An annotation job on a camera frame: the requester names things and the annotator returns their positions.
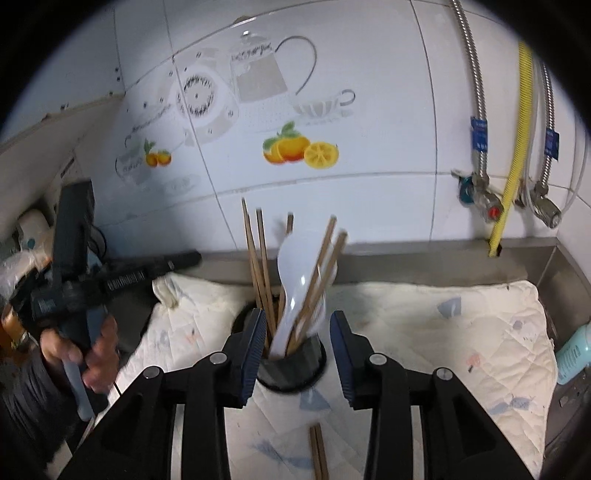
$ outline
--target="yellow gas hose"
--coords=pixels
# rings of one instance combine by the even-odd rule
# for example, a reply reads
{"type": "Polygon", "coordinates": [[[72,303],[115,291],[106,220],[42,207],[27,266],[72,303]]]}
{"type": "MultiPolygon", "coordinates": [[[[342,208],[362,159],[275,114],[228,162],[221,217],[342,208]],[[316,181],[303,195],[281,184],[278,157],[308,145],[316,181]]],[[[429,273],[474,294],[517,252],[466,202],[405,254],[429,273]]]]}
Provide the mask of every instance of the yellow gas hose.
{"type": "Polygon", "coordinates": [[[528,154],[528,146],[530,142],[530,128],[531,128],[531,110],[533,104],[533,64],[530,49],[523,43],[519,42],[519,118],[517,122],[517,137],[515,139],[515,150],[513,152],[513,162],[511,163],[511,170],[509,177],[505,184],[503,191],[503,213],[496,221],[492,229],[491,238],[489,240],[490,250],[489,257],[497,256],[497,250],[501,243],[501,237],[509,210],[517,196],[519,189],[519,180],[521,172],[525,164],[525,159],[528,154]]]}

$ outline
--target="person's hand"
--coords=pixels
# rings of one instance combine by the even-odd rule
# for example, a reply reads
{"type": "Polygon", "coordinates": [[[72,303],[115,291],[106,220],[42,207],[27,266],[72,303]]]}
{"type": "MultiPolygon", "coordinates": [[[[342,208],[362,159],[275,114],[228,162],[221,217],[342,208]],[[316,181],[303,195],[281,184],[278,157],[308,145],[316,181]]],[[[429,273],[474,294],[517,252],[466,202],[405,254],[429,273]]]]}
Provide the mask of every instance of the person's hand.
{"type": "MultiPolygon", "coordinates": [[[[88,369],[82,374],[82,381],[96,393],[107,393],[117,377],[119,356],[116,353],[117,323],[112,316],[103,322],[100,337],[86,355],[88,369]]],[[[82,363],[80,349],[53,329],[44,330],[40,340],[41,354],[55,380],[64,381],[63,363],[82,363]]]]}

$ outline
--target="dark sleeve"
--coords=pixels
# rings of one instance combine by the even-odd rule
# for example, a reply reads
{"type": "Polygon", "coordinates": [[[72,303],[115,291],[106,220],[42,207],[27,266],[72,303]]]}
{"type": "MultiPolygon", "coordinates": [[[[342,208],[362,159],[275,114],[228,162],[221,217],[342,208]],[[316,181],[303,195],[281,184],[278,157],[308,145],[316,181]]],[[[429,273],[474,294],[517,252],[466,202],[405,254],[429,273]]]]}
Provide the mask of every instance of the dark sleeve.
{"type": "Polygon", "coordinates": [[[2,396],[2,428],[19,439],[43,465],[53,456],[76,421],[76,401],[68,387],[51,380],[36,349],[23,365],[14,387],[2,396]]]}

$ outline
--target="wooden chopstick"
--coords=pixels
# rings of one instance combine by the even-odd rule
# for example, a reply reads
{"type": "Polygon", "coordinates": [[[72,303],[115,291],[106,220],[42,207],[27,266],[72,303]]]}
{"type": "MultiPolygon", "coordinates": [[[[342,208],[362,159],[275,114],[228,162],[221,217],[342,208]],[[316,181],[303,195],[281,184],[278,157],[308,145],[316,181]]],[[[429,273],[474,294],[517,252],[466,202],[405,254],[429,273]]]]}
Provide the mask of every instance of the wooden chopstick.
{"type": "Polygon", "coordinates": [[[248,215],[248,210],[246,209],[246,200],[244,200],[244,198],[242,199],[242,212],[244,214],[244,225],[246,229],[246,244],[248,246],[248,255],[250,257],[251,267],[254,273],[252,282],[255,287],[257,300],[261,302],[261,306],[263,307],[263,309],[267,310],[267,297],[261,294],[262,286],[264,284],[262,280],[261,269],[258,264],[258,258],[256,257],[255,241],[252,238],[251,219],[248,215]]]}
{"type": "Polygon", "coordinates": [[[312,299],[312,294],[314,293],[314,289],[316,288],[316,281],[318,280],[320,269],[322,268],[322,264],[324,263],[324,258],[326,257],[326,254],[329,250],[330,241],[332,240],[333,232],[335,231],[335,226],[336,217],[333,215],[330,217],[329,224],[326,226],[326,232],[324,232],[322,245],[320,246],[320,251],[318,252],[318,258],[316,259],[316,265],[314,266],[314,271],[312,272],[312,277],[310,278],[310,284],[308,285],[306,298],[304,298],[304,307],[306,305],[309,305],[310,300],[312,299]]]}
{"type": "MultiPolygon", "coordinates": [[[[324,238],[322,239],[322,245],[320,246],[320,251],[318,252],[318,257],[316,259],[316,264],[314,266],[314,271],[312,272],[312,276],[310,278],[310,284],[308,285],[308,290],[306,291],[306,297],[304,298],[304,303],[302,303],[301,311],[299,312],[295,322],[294,322],[294,329],[300,324],[304,315],[306,314],[307,306],[310,304],[310,300],[312,299],[312,295],[314,293],[314,288],[316,286],[316,281],[318,280],[319,271],[322,268],[322,264],[324,263],[324,258],[329,250],[330,241],[332,240],[333,232],[335,231],[336,226],[336,217],[333,215],[330,217],[329,224],[326,226],[326,232],[324,232],[324,238]]],[[[288,353],[291,353],[295,350],[297,344],[296,335],[292,335],[290,338],[290,342],[287,345],[288,353]]]]}
{"type": "Polygon", "coordinates": [[[347,241],[347,232],[342,230],[339,233],[339,236],[337,237],[335,247],[333,248],[333,251],[330,254],[330,258],[328,260],[328,263],[326,264],[326,268],[322,272],[322,277],[320,279],[320,285],[315,290],[310,303],[307,305],[304,305],[304,307],[302,308],[302,312],[303,312],[302,318],[305,318],[305,321],[304,321],[304,324],[300,330],[299,335],[296,335],[294,350],[297,349],[301,345],[301,343],[304,341],[304,339],[306,338],[306,333],[308,333],[308,330],[311,326],[310,325],[311,318],[314,313],[314,310],[316,309],[316,305],[318,304],[320,297],[322,296],[322,294],[326,290],[328,282],[330,281],[330,274],[332,273],[333,268],[335,267],[335,263],[336,263],[337,258],[339,257],[340,253],[343,251],[343,248],[345,247],[346,241],[347,241]]]}
{"type": "Polygon", "coordinates": [[[320,423],[310,427],[309,435],[312,462],[314,463],[314,478],[315,480],[329,480],[329,469],[326,463],[326,451],[320,423]]]}
{"type": "MultiPolygon", "coordinates": [[[[288,213],[287,214],[287,227],[285,229],[285,235],[289,235],[294,230],[294,214],[288,213]]],[[[283,311],[285,310],[285,289],[283,285],[281,285],[281,291],[279,293],[279,309],[277,310],[277,325],[281,321],[283,317],[283,311]]]]}
{"type": "Polygon", "coordinates": [[[310,450],[312,450],[312,464],[314,465],[314,480],[322,480],[322,468],[320,467],[320,454],[318,451],[318,440],[314,426],[310,427],[310,450]]]}
{"type": "Polygon", "coordinates": [[[273,307],[273,294],[271,293],[271,280],[269,279],[269,264],[267,262],[267,245],[265,244],[265,226],[262,221],[262,210],[256,209],[256,222],[259,230],[259,244],[261,246],[261,257],[262,257],[262,273],[264,283],[264,294],[267,297],[267,305],[269,305],[269,311],[267,312],[267,322],[269,325],[269,331],[272,335],[275,335],[277,330],[277,324],[275,323],[275,309],[273,307]]]}
{"type": "Polygon", "coordinates": [[[245,215],[244,215],[244,230],[246,232],[246,244],[248,246],[248,264],[251,268],[252,287],[255,289],[256,307],[259,310],[261,310],[262,309],[261,292],[259,291],[259,285],[256,280],[255,265],[254,265],[254,262],[253,262],[252,256],[251,256],[250,242],[248,241],[248,226],[249,225],[250,225],[250,218],[248,217],[248,214],[245,213],[245,215]]]}

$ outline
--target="fruit decal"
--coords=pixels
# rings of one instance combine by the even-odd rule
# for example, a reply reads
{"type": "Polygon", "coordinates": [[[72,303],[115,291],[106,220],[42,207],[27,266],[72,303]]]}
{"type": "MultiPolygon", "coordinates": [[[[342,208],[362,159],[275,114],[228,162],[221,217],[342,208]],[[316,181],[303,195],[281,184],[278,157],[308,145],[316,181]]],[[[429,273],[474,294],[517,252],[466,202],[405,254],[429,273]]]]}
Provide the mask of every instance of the fruit decal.
{"type": "Polygon", "coordinates": [[[304,160],[312,168],[329,168],[336,164],[339,159],[336,145],[326,142],[310,143],[294,127],[294,122],[287,122],[276,137],[267,138],[263,142],[263,155],[269,163],[280,165],[304,160]]]}
{"type": "Polygon", "coordinates": [[[173,156],[167,150],[158,150],[152,152],[156,142],[144,141],[144,152],[146,154],[146,163],[149,167],[156,168],[158,165],[165,167],[173,160],[173,156]]]}

